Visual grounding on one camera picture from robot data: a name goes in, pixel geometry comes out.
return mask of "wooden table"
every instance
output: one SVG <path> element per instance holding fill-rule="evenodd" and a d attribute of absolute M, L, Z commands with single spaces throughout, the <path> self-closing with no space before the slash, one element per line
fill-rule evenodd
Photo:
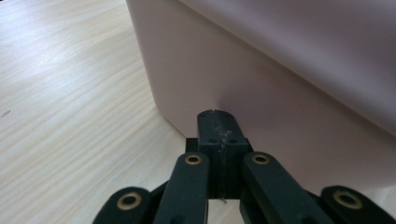
<path fill-rule="evenodd" d="M 0 223 L 91 223 L 118 189 L 167 180 L 184 151 L 124 0 L 1 1 L 0 74 Z M 366 194 L 396 215 L 393 188 Z M 211 202 L 208 222 L 242 223 L 238 202 Z"/>

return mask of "table surface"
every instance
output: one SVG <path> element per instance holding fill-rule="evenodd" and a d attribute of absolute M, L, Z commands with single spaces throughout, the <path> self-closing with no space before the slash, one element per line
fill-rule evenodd
<path fill-rule="evenodd" d="M 91 223 L 166 181 L 185 138 L 153 102 L 124 0 L 0 1 L 0 223 Z M 395 188 L 364 192 L 396 216 Z M 243 223 L 237 201 L 208 223 Z"/>

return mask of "light wood grain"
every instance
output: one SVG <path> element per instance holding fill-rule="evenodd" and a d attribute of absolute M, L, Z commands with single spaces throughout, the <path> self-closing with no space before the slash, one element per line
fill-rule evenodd
<path fill-rule="evenodd" d="M 118 189 L 169 178 L 185 138 L 123 0 L 7 0 L 0 17 L 0 223 L 91 223 Z M 396 214 L 394 189 L 368 194 Z M 211 202 L 209 223 L 242 223 L 238 203 Z"/>

